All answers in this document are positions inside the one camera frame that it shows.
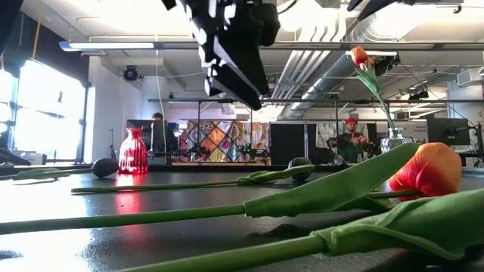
ventilation pipe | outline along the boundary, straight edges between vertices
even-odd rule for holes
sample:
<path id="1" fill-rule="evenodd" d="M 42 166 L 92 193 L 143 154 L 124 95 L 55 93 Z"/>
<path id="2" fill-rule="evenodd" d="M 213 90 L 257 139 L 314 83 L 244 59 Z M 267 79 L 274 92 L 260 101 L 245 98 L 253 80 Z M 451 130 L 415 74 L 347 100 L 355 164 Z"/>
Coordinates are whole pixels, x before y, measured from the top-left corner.
<path id="1" fill-rule="evenodd" d="M 392 4 L 359 22 L 348 34 L 347 42 L 396 42 L 420 25 L 432 11 L 429 6 Z M 302 95 L 302 99 L 321 99 L 355 72 L 355 64 L 345 51 L 332 51 L 324 59 L 321 75 Z M 300 119 L 315 103 L 296 102 L 282 111 L 282 119 Z"/>

man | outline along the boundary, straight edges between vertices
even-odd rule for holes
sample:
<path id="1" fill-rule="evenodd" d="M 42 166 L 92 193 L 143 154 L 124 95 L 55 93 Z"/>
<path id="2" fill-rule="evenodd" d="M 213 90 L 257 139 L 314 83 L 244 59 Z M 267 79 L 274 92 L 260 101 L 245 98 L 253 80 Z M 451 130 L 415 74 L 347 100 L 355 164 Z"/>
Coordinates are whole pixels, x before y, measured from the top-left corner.
<path id="1" fill-rule="evenodd" d="M 164 150 L 164 136 L 163 136 L 163 114 L 161 113 L 153 113 L 151 116 L 151 120 L 154 121 L 155 124 L 155 141 L 156 147 L 155 150 Z M 171 129 L 168 128 L 168 124 L 165 122 L 165 135 L 166 135 L 166 151 L 171 152 L 172 150 L 177 149 L 177 140 L 175 134 Z"/>
<path id="2" fill-rule="evenodd" d="M 368 144 L 368 139 L 356 131 L 358 120 L 349 118 L 346 120 L 346 132 L 338 135 L 336 145 L 340 155 L 349 162 L 358 162 L 358 155 L 363 157 L 363 148 Z"/>

glass vase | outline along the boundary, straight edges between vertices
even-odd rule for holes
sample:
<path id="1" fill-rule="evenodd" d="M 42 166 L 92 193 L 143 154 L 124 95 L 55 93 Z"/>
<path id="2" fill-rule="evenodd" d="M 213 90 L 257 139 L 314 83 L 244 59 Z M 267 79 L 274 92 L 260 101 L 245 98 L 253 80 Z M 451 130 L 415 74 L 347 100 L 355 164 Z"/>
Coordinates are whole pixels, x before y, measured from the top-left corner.
<path id="1" fill-rule="evenodd" d="M 410 137 L 403 136 L 403 128 L 395 128 L 395 130 L 389 128 L 389 137 L 381 139 L 381 153 L 386 153 L 391 149 L 404 143 L 411 143 L 413 140 Z"/>
<path id="2" fill-rule="evenodd" d="M 138 175 L 148 173 L 146 146 L 141 139 L 140 128 L 127 128 L 128 137 L 121 144 L 118 173 Z"/>

table surface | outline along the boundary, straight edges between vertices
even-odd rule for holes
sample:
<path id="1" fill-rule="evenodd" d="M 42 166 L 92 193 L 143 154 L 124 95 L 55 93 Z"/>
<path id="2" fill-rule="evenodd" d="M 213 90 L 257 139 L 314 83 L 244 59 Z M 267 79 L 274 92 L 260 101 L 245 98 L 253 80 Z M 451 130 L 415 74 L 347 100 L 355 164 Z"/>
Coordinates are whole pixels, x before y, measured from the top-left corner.
<path id="1" fill-rule="evenodd" d="M 142 178 L 73 175 L 59 181 L 0 183 L 0 222 L 45 218 L 131 214 L 240 204 L 288 190 L 291 181 L 264 187 L 217 187 L 72 196 L 74 187 L 225 181 L 247 173 L 150 173 Z M 317 178 L 324 173 L 315 173 Z M 482 178 L 463 178 L 462 190 L 484 187 Z M 112 271 L 177 258 L 255 246 L 299 236 L 363 216 L 330 212 L 296 218 L 245 218 L 243 215 L 161 224 L 89 230 L 58 230 L 0 236 L 1 271 Z M 442 262 L 401 249 L 321 260 L 310 255 L 248 271 L 483 271 L 481 254 Z"/>

red hat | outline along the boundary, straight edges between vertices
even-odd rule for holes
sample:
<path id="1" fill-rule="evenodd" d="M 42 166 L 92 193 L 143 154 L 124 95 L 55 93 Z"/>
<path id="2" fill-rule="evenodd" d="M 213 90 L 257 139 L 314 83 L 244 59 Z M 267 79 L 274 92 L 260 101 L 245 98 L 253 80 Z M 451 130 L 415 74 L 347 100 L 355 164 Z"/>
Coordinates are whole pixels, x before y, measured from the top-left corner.
<path id="1" fill-rule="evenodd" d="M 346 120 L 346 124 L 348 124 L 348 123 L 350 123 L 350 122 L 354 122 L 354 123 L 358 124 L 358 120 L 357 120 L 356 118 L 348 118 L 348 119 Z"/>

